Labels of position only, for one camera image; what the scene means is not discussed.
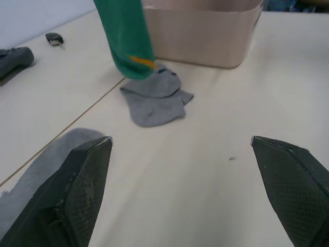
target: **gray sock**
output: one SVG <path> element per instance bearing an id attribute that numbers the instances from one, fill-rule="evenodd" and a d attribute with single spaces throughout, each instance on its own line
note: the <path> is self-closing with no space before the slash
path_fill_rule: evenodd
<path id="1" fill-rule="evenodd" d="M 120 89 L 133 122 L 141 127 L 154 127 L 185 117 L 184 106 L 193 95 L 180 87 L 177 75 L 162 66 L 146 79 L 132 80 Z"/>
<path id="2" fill-rule="evenodd" d="M 0 240 L 20 215 L 36 190 L 53 175 L 73 148 L 104 136 L 88 129 L 74 129 L 51 143 L 27 168 L 10 192 L 0 198 Z"/>

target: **orange stripe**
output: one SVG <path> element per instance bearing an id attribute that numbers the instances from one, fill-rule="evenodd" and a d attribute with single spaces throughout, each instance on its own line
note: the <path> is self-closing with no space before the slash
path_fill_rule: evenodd
<path id="1" fill-rule="evenodd" d="M 137 58 L 135 56 L 130 56 L 130 55 L 127 55 L 127 57 L 130 58 L 133 62 L 143 64 L 147 67 L 150 67 L 151 69 L 155 69 L 158 67 L 153 61 L 149 59 Z"/>

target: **gray fabric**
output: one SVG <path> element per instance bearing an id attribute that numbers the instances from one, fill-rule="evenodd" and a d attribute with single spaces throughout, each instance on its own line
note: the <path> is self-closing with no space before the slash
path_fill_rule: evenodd
<path id="1" fill-rule="evenodd" d="M 88 129 L 74 129 L 51 143 L 27 168 L 10 192 L 0 198 L 0 240 L 12 226 L 36 190 L 53 175 L 73 148 L 104 136 Z"/>
<path id="2" fill-rule="evenodd" d="M 132 80 L 120 90 L 129 105 L 132 121 L 141 127 L 154 127 L 185 117 L 184 106 L 194 96 L 180 88 L 179 77 L 162 66 L 146 79 Z"/>

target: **green sock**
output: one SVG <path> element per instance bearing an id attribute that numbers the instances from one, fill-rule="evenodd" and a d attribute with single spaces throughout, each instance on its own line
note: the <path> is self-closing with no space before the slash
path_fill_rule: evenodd
<path id="1" fill-rule="evenodd" d="M 94 0 L 118 69 L 128 78 L 153 72 L 154 54 L 140 0 Z M 134 57 L 142 62 L 130 59 Z"/>

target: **black key fob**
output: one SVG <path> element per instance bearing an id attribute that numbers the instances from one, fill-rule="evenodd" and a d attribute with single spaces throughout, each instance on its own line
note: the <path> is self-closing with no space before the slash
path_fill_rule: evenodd
<path id="1" fill-rule="evenodd" d="M 59 46 L 64 43 L 63 37 L 55 32 L 47 33 L 46 39 L 52 46 Z"/>

